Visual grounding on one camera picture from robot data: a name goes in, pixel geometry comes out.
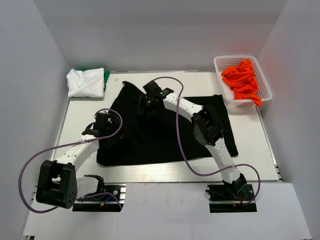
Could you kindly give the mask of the black t-shirt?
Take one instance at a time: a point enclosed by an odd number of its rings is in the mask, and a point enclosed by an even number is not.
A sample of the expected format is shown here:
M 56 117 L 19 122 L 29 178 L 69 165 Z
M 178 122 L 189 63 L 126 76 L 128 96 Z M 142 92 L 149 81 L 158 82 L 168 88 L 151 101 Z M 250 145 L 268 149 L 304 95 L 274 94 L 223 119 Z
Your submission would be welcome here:
M 138 116 L 139 96 L 143 93 L 134 84 L 123 81 L 122 89 L 111 105 L 122 119 L 123 138 L 113 146 L 100 141 L 96 162 L 104 167 L 162 164 L 184 161 L 176 134 L 176 113 L 158 108 L 149 119 Z M 221 95 L 187 97 L 192 103 L 212 105 L 223 125 L 224 142 L 231 157 L 239 155 L 228 112 Z M 194 137 L 192 123 L 179 116 L 182 148 L 188 160 L 210 158 L 205 146 Z

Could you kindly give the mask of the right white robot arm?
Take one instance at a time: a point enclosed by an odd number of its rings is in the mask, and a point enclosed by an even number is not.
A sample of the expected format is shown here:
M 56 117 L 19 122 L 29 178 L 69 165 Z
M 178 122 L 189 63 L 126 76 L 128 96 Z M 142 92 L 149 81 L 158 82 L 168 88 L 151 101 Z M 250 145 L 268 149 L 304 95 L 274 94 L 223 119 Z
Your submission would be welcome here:
M 155 80 L 143 86 L 145 93 L 139 97 L 140 115 L 149 114 L 157 108 L 164 108 L 175 112 L 175 128 L 178 146 L 183 160 L 190 171 L 200 177 L 209 177 L 221 173 L 222 182 L 226 188 L 226 195 L 236 200 L 244 193 L 247 180 L 236 167 L 224 140 L 223 125 L 215 111 L 215 108 L 207 104 L 205 106 L 193 103 L 183 97 L 182 92 L 176 94 L 170 88 L 161 89 Z M 189 164 L 183 151 L 180 138 L 179 117 L 183 117 L 192 124 L 193 135 L 198 143 L 203 145 L 211 154 L 218 166 L 218 170 L 212 173 L 196 172 Z

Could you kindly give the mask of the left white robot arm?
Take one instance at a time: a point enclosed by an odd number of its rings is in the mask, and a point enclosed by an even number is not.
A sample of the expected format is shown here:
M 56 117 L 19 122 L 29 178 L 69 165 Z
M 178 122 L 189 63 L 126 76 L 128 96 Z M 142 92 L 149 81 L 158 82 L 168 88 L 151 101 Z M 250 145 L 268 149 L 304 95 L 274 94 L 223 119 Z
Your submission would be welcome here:
M 35 194 L 37 202 L 69 209 L 78 199 L 99 200 L 105 196 L 101 176 L 86 174 L 78 178 L 77 171 L 98 151 L 100 143 L 120 136 L 123 118 L 115 110 L 104 108 L 95 113 L 94 119 L 77 142 L 68 144 L 67 152 L 41 164 Z

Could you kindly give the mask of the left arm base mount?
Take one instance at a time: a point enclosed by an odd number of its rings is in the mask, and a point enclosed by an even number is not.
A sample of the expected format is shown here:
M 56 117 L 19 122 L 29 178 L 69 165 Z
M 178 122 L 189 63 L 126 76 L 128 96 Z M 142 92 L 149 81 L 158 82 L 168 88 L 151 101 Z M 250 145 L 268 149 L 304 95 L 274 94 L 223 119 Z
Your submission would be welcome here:
M 86 196 L 84 199 L 76 200 L 73 212 L 88 213 L 119 213 L 125 203 L 125 183 L 105 183 L 102 189 L 106 194 L 94 197 Z

